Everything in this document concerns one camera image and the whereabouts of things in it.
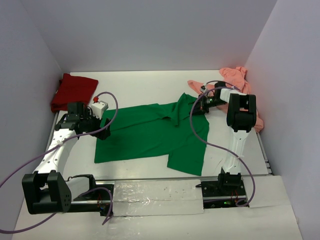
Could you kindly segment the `green t-shirt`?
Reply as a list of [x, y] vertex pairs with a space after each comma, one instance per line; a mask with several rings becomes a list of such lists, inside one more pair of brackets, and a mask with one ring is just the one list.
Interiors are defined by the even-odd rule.
[[190, 113], [196, 98], [183, 93], [167, 104], [138, 105], [106, 110], [115, 117], [110, 136], [95, 145], [96, 164], [167, 156], [167, 167], [201, 176], [210, 124], [204, 115]]

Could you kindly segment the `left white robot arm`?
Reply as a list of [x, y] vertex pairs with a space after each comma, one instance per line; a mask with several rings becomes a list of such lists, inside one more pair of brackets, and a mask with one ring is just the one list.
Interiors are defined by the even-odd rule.
[[110, 136], [104, 128], [109, 119], [103, 119], [108, 104], [96, 101], [91, 106], [82, 102], [67, 105], [67, 112], [56, 123], [49, 152], [42, 158], [33, 173], [22, 178], [22, 188], [28, 212], [32, 215], [67, 213], [72, 201], [80, 195], [93, 199], [98, 193], [92, 174], [80, 174], [64, 180], [62, 173], [72, 148], [83, 134], [99, 140]]

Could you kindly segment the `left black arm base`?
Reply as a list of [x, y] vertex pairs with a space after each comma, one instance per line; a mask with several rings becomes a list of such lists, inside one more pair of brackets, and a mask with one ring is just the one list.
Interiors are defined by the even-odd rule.
[[71, 191], [70, 213], [97, 212], [110, 218], [115, 181], [96, 180], [92, 174], [70, 176], [66, 180]]

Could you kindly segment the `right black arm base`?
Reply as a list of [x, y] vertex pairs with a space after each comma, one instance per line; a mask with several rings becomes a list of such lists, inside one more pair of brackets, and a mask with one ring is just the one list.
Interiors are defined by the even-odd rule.
[[235, 208], [248, 201], [240, 173], [221, 172], [217, 180], [201, 180], [195, 187], [201, 189], [205, 209]]

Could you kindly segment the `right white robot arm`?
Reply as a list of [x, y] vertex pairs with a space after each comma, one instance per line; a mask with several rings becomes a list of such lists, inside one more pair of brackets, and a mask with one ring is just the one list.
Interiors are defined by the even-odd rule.
[[[229, 148], [225, 148], [202, 139], [193, 127], [193, 113], [208, 113], [209, 108], [228, 104], [226, 124], [232, 135]], [[193, 103], [189, 122], [193, 134], [204, 144], [227, 152], [227, 157], [218, 175], [217, 190], [227, 196], [241, 186], [241, 165], [248, 166], [242, 160], [245, 143], [257, 121], [256, 96], [244, 94], [235, 88], [218, 86], [204, 93]]]

